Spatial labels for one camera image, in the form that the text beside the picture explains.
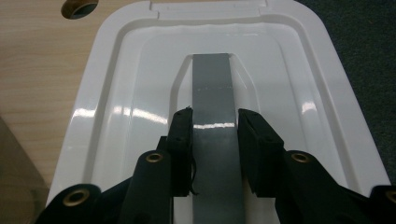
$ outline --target white plastic tray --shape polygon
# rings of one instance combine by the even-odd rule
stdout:
[[[78,92],[49,201],[77,183],[106,190],[167,135],[191,104],[191,55],[229,53],[237,108],[260,112],[285,149],[318,158],[342,186],[389,184],[347,76],[320,19],[293,1],[151,4],[100,28]],[[273,200],[246,189],[247,223],[277,223]],[[176,200],[191,223],[191,197]]]

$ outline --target screw hole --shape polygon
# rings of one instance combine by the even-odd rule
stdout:
[[[64,197],[64,205],[73,207],[84,203],[90,197],[90,192],[87,189],[76,189]]]
[[[158,162],[163,159],[163,155],[160,153],[151,153],[146,157],[146,161],[148,162]]]
[[[66,0],[62,6],[62,15],[69,20],[76,20],[91,14],[99,0]]]
[[[305,154],[303,153],[294,153],[291,154],[291,157],[298,162],[302,162],[302,163],[307,163],[310,162],[309,157],[307,157]]]
[[[396,190],[388,190],[386,195],[391,202],[396,203]]]

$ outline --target dark floor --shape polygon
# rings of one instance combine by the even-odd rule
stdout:
[[[298,0],[325,24],[396,185],[396,1]]]
[[[33,223],[48,194],[43,178],[0,118],[0,223]]]

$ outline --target gray strip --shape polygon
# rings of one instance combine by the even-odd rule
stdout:
[[[233,82],[228,54],[197,54],[192,61],[193,154],[197,163],[194,224],[243,224]]]

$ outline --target wooden surface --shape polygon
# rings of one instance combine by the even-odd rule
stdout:
[[[132,2],[99,0],[71,21],[63,0],[0,1],[0,116],[48,186],[96,32]]]

